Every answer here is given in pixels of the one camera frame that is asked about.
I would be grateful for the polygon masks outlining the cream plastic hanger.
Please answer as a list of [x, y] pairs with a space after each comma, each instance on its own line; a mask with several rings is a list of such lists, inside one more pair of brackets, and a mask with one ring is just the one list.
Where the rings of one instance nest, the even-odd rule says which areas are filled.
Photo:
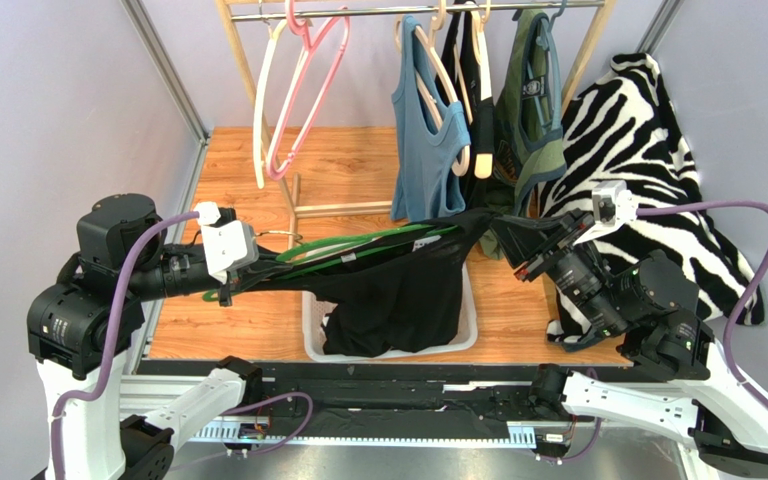
[[266, 46], [266, 51], [263, 57], [263, 64], [259, 73], [259, 78], [256, 84], [256, 93], [254, 100], [254, 122], [253, 122], [253, 147], [252, 158], [254, 165], [254, 173], [256, 179], [256, 185], [259, 189], [265, 187], [266, 177], [276, 179], [276, 170], [274, 162], [278, 152], [278, 146], [282, 139], [283, 131], [280, 128], [276, 129], [274, 134], [271, 134], [267, 128], [267, 121], [265, 117], [265, 100], [267, 93], [267, 85], [273, 60], [275, 57], [278, 42], [287, 27], [287, 20], [280, 20], [275, 27], [269, 28], [269, 38]]

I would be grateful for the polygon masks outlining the blue tank top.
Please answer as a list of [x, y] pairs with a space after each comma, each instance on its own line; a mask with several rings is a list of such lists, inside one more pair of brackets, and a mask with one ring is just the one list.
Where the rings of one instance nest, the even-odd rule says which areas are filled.
[[445, 102], [436, 85], [443, 65], [428, 53], [430, 39], [411, 15], [401, 19], [399, 82], [391, 95], [399, 168], [391, 202], [394, 221], [449, 217], [466, 202], [452, 167], [470, 146], [462, 102]]

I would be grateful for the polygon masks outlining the light wooden hanger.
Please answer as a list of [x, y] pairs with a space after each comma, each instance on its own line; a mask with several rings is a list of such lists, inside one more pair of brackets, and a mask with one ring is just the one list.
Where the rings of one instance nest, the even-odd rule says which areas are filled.
[[484, 32], [488, 14], [482, 14], [475, 1], [459, 1], [457, 5], [471, 10], [453, 14], [447, 34], [451, 52], [444, 58], [453, 63], [454, 83], [470, 133], [470, 170], [465, 178], [485, 180], [491, 176], [494, 155], [494, 100]]

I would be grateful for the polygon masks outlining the green plastic hanger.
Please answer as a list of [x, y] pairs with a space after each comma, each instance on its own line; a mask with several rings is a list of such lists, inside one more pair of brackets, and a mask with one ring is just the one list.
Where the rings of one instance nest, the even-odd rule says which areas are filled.
[[446, 234], [454, 229], [454, 226], [436, 226], [428, 223], [415, 223], [372, 233], [351, 236], [333, 236], [314, 240], [309, 243], [302, 243], [299, 246], [277, 253], [275, 259], [278, 262], [288, 263], [290, 265], [303, 264], [305, 262], [314, 261], [322, 256], [331, 256], [334, 254], [340, 255], [342, 251], [359, 247], [384, 237], [407, 234], [413, 231], [420, 231], [425, 236], [429, 236], [438, 233]]

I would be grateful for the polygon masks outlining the black tank top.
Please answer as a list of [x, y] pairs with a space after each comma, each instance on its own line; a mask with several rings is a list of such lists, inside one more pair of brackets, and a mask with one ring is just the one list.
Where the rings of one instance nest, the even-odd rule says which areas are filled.
[[458, 333], [465, 261], [495, 216], [474, 209], [410, 223], [251, 289], [307, 291], [333, 304], [322, 325], [327, 355], [372, 358], [447, 345]]

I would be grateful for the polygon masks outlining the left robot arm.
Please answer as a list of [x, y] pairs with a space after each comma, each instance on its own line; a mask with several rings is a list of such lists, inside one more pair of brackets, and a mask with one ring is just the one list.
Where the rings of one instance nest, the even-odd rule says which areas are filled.
[[27, 314], [48, 415], [41, 477], [160, 479], [208, 423], [258, 404], [262, 372], [228, 356], [170, 403], [123, 416], [121, 381], [144, 304], [215, 290], [229, 305], [243, 281], [264, 276], [264, 259], [252, 227], [213, 202], [165, 219], [146, 195], [112, 195], [76, 231], [78, 251]]

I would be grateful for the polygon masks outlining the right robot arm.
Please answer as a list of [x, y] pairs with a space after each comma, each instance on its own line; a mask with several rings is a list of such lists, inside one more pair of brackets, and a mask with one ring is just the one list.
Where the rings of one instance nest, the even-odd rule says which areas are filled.
[[618, 352], [676, 395], [624, 388], [555, 364], [543, 364], [526, 405], [542, 420], [595, 417], [659, 434], [705, 464], [744, 478], [768, 478], [768, 394], [738, 379], [725, 343], [696, 313], [699, 289], [654, 251], [612, 274], [589, 236], [592, 215], [552, 219], [504, 215], [495, 234], [515, 276], [548, 276], [590, 322], [597, 339], [621, 337]]

